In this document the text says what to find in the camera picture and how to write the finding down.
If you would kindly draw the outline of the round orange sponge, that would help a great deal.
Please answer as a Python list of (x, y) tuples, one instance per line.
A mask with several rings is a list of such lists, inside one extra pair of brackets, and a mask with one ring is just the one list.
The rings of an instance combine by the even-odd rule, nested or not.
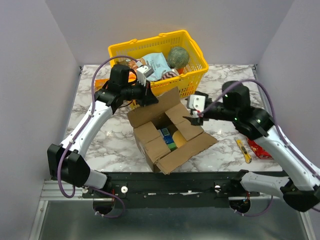
[(173, 133), (172, 139), (173, 139), (177, 148), (182, 147), (187, 142), (187, 140), (184, 138), (184, 136), (182, 135), (182, 133), (179, 130), (177, 130)]

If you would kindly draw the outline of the brown cardboard express box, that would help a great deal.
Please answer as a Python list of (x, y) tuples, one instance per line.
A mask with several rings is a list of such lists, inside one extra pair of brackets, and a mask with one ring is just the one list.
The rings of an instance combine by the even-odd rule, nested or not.
[[(133, 128), (137, 147), (145, 156), (152, 172), (168, 175), (218, 141), (201, 126), (191, 125), (183, 118), (190, 113), (181, 103), (178, 88), (163, 93), (157, 99), (157, 104), (133, 109), (127, 117)], [(163, 128), (167, 128), (171, 136), (180, 131), (187, 142), (171, 151), (158, 132)]]

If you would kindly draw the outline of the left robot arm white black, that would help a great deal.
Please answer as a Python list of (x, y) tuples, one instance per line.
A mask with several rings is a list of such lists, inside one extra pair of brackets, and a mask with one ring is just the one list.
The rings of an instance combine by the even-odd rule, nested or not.
[(101, 198), (111, 191), (108, 177), (89, 167), (85, 161), (87, 150), (104, 123), (125, 101), (135, 100), (140, 106), (158, 103), (147, 80), (154, 70), (141, 65), (134, 71), (136, 80), (129, 82), (133, 69), (115, 64), (110, 78), (93, 95), (93, 101), (79, 124), (59, 145), (51, 144), (47, 150), (50, 175), (75, 187), (92, 187)]

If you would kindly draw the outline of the yellow utility knife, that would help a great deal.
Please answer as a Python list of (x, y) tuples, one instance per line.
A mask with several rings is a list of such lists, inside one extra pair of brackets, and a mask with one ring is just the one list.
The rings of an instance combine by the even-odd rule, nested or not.
[(247, 149), (245, 148), (245, 145), (243, 144), (242, 140), (239, 138), (235, 138), (236, 144), (239, 147), (240, 151), (242, 152), (244, 156), (244, 160), (247, 164), (250, 164), (252, 162), (252, 158), (249, 155)]

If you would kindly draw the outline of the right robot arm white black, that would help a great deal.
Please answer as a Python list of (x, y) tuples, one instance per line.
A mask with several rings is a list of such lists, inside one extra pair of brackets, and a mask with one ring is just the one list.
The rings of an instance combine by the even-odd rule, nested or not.
[(278, 125), (274, 107), (271, 112), (253, 107), (245, 80), (228, 81), (215, 99), (197, 91), (187, 97), (186, 116), (193, 126), (208, 120), (232, 122), (235, 129), (267, 151), (286, 172), (284, 177), (240, 170), (230, 181), (228, 193), (238, 197), (257, 192), (278, 197), (299, 212), (316, 210), (320, 203), (320, 169), (311, 163), (285, 136)]

